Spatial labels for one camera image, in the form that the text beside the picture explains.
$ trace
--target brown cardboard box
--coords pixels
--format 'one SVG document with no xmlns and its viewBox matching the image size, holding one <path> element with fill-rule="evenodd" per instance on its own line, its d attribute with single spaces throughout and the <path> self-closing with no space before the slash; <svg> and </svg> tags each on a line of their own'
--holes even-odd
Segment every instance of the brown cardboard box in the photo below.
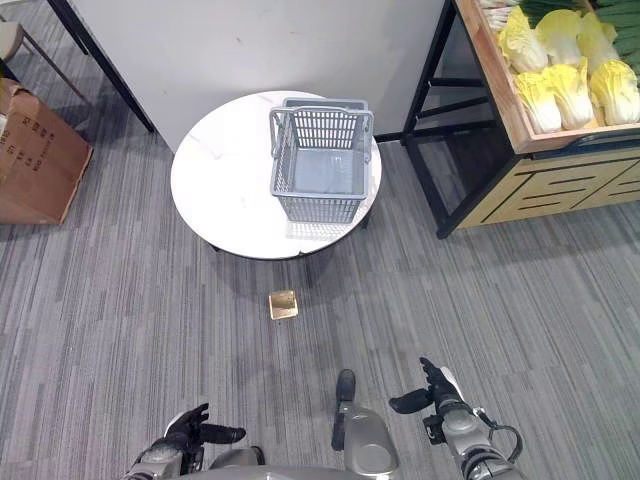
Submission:
<svg viewBox="0 0 640 480">
<path fill-rule="evenodd" d="M 62 223 L 92 147 L 23 86 L 0 79 L 0 223 Z"/>
</svg>

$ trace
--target white wall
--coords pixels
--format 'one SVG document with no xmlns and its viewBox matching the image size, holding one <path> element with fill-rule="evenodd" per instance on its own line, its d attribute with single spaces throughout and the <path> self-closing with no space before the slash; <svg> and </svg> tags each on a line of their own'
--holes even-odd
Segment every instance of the white wall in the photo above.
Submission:
<svg viewBox="0 0 640 480">
<path fill-rule="evenodd" d="M 442 0 L 74 0 L 169 146 L 241 95 L 363 98 L 402 129 Z"/>
</svg>

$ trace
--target striped carpet floor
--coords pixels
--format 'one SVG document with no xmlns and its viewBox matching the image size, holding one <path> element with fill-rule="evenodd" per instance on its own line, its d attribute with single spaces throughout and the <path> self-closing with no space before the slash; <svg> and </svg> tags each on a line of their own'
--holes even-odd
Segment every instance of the striped carpet floor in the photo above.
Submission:
<svg viewBox="0 0 640 480">
<path fill-rule="evenodd" d="M 640 478 L 640 204 L 439 241 L 390 143 L 367 230 L 291 261 L 216 254 L 173 207 L 170 150 L 47 4 L 1 13 L 91 98 L 87 111 L 26 52 L 11 64 L 96 149 L 64 225 L 0 226 L 0 478 L 118 478 L 203 401 L 269 463 L 340 466 L 333 390 L 349 367 L 357 398 L 389 424 L 400 477 L 456 479 L 421 417 L 387 406 L 422 385 L 421 354 L 521 430 L 532 479 Z M 276 323 L 267 295 L 284 288 L 300 315 Z"/>
</svg>

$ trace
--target wooden produce crate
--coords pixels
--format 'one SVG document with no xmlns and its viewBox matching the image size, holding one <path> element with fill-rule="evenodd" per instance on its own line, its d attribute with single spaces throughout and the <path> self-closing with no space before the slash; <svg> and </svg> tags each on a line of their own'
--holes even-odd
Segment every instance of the wooden produce crate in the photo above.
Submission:
<svg viewBox="0 0 640 480">
<path fill-rule="evenodd" d="M 458 228 L 640 200 L 640 147 L 522 158 Z"/>
<path fill-rule="evenodd" d="M 556 150 L 586 135 L 623 132 L 640 128 L 640 123 L 606 126 L 603 115 L 594 108 L 595 119 L 579 130 L 536 134 L 525 106 L 516 93 L 513 73 L 507 66 L 494 34 L 477 0 L 455 0 L 458 12 L 473 44 L 476 57 L 491 90 L 496 107 L 516 154 Z"/>
</svg>

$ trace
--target black metal stand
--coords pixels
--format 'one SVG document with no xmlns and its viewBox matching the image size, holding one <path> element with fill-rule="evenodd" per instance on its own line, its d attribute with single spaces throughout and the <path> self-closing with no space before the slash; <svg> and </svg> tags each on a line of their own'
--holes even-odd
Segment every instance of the black metal stand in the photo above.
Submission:
<svg viewBox="0 0 640 480">
<path fill-rule="evenodd" d="M 155 127 L 153 123 L 147 118 L 147 116 L 142 111 L 142 108 L 134 98 L 131 90 L 127 84 L 122 80 L 122 77 L 115 69 L 113 64 L 109 61 L 100 47 L 93 40 L 91 34 L 87 31 L 82 21 L 78 18 L 75 11 L 71 8 L 67 0 L 47 0 L 49 5 L 55 12 L 55 14 L 60 19 L 60 22 L 69 32 L 71 38 L 76 42 L 82 53 L 85 55 L 90 53 L 91 56 L 98 63 L 102 71 L 105 73 L 107 78 L 111 81 L 113 86 L 116 88 L 122 99 L 129 106 L 129 108 L 136 114 L 136 116 L 140 119 L 145 128 L 150 132 L 155 132 Z"/>
<path fill-rule="evenodd" d="M 426 62 L 420 75 L 420 81 L 416 89 L 411 108 L 401 134 L 401 142 L 407 149 L 407 154 L 411 160 L 413 168 L 418 176 L 420 185 L 425 194 L 427 202 L 437 223 L 438 238 L 446 238 L 455 230 L 462 220 L 475 208 L 475 206 L 491 191 L 495 184 L 509 171 L 517 158 L 513 156 L 506 164 L 498 162 L 483 178 L 478 182 L 471 192 L 462 200 L 458 207 L 451 213 L 447 211 L 445 203 L 436 187 L 433 176 L 429 171 L 429 167 L 418 148 L 417 138 L 429 137 L 434 135 L 448 135 L 455 132 L 471 131 L 481 128 L 490 128 L 502 126 L 498 120 L 487 120 L 479 122 L 459 123 L 455 125 L 443 125 L 430 128 L 416 129 L 418 121 L 423 118 L 432 117 L 445 112 L 453 112 L 468 108 L 474 105 L 480 105 L 488 102 L 494 111 L 494 117 L 499 119 L 497 108 L 491 98 L 490 93 L 487 96 L 472 98 L 450 105 L 444 105 L 423 110 L 423 105 L 429 94 L 431 87 L 469 87 L 477 88 L 486 86 L 486 80 L 473 78 L 445 78 L 436 77 L 438 63 L 442 57 L 445 44 L 449 38 L 451 27 L 455 20 L 457 11 L 454 0 L 445 0 L 440 18 L 436 26 L 434 39 L 429 48 Z M 380 136 L 380 140 L 384 141 L 385 136 Z"/>
</svg>

